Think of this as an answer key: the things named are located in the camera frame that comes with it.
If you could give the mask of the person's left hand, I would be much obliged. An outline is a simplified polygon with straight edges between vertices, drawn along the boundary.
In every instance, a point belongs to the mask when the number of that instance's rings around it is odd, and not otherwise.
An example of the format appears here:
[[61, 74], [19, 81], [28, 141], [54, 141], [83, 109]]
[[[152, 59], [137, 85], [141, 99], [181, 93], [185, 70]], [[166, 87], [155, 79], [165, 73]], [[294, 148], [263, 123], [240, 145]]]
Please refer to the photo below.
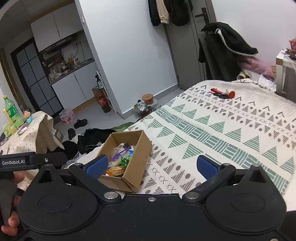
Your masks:
[[24, 180], [23, 173], [14, 173], [14, 178], [1, 179], [1, 232], [10, 237], [16, 237], [20, 219], [14, 208], [20, 202], [16, 195], [17, 184]]

